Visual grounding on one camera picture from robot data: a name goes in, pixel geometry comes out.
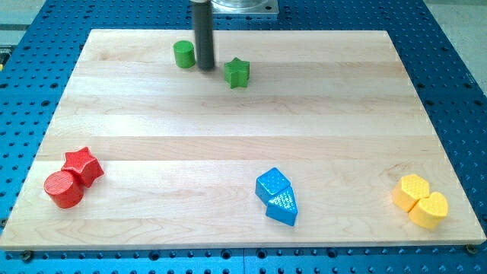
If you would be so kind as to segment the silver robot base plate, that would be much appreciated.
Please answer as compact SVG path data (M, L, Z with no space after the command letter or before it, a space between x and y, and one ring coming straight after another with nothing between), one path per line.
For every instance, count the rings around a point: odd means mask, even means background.
M216 14L278 14L278 0L212 0Z

